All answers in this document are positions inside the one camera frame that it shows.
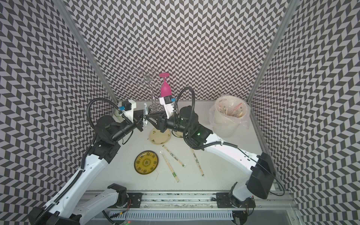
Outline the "clear plastic chopstick wrapper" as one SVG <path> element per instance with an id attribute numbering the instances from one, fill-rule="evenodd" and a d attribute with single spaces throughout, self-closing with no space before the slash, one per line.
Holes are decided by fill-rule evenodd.
<path id="1" fill-rule="evenodd" d="M 146 116 L 149 114 L 149 109 L 147 103 L 143 104 L 143 117 L 146 118 Z"/>

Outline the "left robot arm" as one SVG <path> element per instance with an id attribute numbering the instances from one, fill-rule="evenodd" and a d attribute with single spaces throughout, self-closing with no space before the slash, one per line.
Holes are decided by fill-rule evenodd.
<path id="1" fill-rule="evenodd" d="M 131 200 L 127 189 L 118 184 L 108 188 L 86 203 L 79 201 L 95 178 L 111 163 L 120 149 L 119 141 L 135 129 L 143 129 L 143 112 L 134 100 L 123 101 L 116 107 L 122 122 L 105 115 L 93 125 L 94 139 L 85 152 L 80 168 L 66 185 L 44 206 L 28 214 L 32 225 L 85 225 L 96 215 L 114 206 L 128 209 Z"/>

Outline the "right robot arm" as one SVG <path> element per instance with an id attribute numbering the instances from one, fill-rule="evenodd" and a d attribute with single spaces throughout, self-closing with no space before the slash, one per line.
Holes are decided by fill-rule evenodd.
<path id="1" fill-rule="evenodd" d="M 224 141 L 212 130 L 200 124 L 195 113 L 195 91 L 188 86 L 180 91 L 179 96 L 185 91 L 191 94 L 190 106 L 179 109 L 179 99 L 166 96 L 160 100 L 164 110 L 150 112 L 145 116 L 146 120 L 161 132 L 167 129 L 182 132 L 184 142 L 192 150 L 215 154 L 243 171 L 246 175 L 245 180 L 236 182 L 228 194 L 234 207 L 242 206 L 252 196 L 267 199 L 272 193 L 273 183 L 277 180 L 270 155 L 265 152 L 257 155 L 242 150 L 236 144 Z"/>

